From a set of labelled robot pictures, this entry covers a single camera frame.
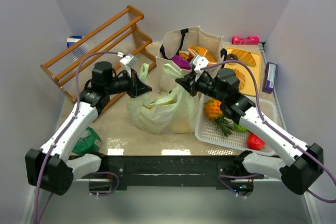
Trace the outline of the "beige canvas tote bag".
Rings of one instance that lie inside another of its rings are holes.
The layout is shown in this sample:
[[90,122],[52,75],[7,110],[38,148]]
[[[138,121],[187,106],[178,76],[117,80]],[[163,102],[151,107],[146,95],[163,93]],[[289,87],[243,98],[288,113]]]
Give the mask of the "beige canvas tote bag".
[[179,51],[186,51],[190,45],[207,49],[214,56],[216,62],[222,62],[227,55],[222,37],[206,33],[199,26],[167,33],[156,56],[157,81],[160,91],[168,92],[176,86],[175,77],[163,71],[163,66],[166,63],[183,76],[190,73],[189,70],[181,69],[172,60]]

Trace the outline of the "orange snack packet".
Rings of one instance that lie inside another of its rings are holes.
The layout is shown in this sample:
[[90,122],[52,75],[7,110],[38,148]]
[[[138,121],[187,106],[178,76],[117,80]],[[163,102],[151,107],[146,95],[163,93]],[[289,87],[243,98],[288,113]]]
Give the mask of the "orange snack packet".
[[209,63],[217,63],[215,57],[208,49],[196,45],[190,45],[188,49],[180,50],[178,55],[188,62],[191,62],[194,57],[200,55],[205,57]]

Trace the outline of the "light green plastic bag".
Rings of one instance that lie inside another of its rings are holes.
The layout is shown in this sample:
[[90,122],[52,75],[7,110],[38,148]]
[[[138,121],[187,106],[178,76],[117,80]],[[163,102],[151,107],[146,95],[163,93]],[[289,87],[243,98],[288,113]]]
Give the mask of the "light green plastic bag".
[[[183,75],[170,64],[163,66],[163,71],[177,78]],[[176,83],[171,92],[151,99],[151,93],[131,98],[127,102],[127,112],[133,124],[141,130],[153,134],[193,133],[196,127],[199,98],[190,96],[183,87]],[[152,102],[166,102],[173,100],[175,103],[147,109]]]

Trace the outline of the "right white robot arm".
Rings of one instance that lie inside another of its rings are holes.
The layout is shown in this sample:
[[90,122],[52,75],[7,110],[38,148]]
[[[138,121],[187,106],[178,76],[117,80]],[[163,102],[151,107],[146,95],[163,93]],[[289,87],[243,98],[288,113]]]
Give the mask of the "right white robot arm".
[[263,140],[278,158],[248,153],[241,158],[246,172],[281,180],[293,193],[302,195],[322,175],[323,149],[295,138],[264,116],[258,103],[241,94],[234,70],[223,68],[212,78],[191,72],[175,80],[191,96],[198,93],[221,102],[223,115]]

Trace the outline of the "yellow banana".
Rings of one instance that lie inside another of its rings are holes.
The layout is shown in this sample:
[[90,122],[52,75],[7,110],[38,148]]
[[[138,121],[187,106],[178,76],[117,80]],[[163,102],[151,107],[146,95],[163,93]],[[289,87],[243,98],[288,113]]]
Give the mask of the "yellow banana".
[[170,104],[174,104],[174,103],[175,102],[173,100],[169,100],[169,101],[161,102],[161,103],[152,102],[148,106],[146,106],[146,108],[150,110],[152,108],[156,108],[156,107],[160,107],[160,106],[166,106],[166,105],[170,105]]

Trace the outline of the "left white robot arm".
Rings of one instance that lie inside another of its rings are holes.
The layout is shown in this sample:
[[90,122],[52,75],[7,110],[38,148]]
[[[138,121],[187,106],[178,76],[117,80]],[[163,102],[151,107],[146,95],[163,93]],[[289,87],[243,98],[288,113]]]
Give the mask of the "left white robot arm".
[[44,189],[61,196],[74,180],[97,172],[101,158],[95,154],[69,159],[80,137],[107,107],[111,95],[127,93],[135,98],[152,90],[131,68],[131,56],[122,58],[120,64],[122,75],[114,76],[111,63],[97,62],[92,70],[91,87],[80,93],[79,101],[61,127],[40,149],[27,152],[27,178],[36,191]]

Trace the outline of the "purple snack packet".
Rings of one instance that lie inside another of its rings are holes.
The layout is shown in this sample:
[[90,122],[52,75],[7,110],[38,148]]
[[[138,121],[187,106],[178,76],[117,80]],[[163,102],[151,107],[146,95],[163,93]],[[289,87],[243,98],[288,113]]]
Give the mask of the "purple snack packet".
[[181,69],[191,70],[190,63],[179,55],[175,55],[172,61]]

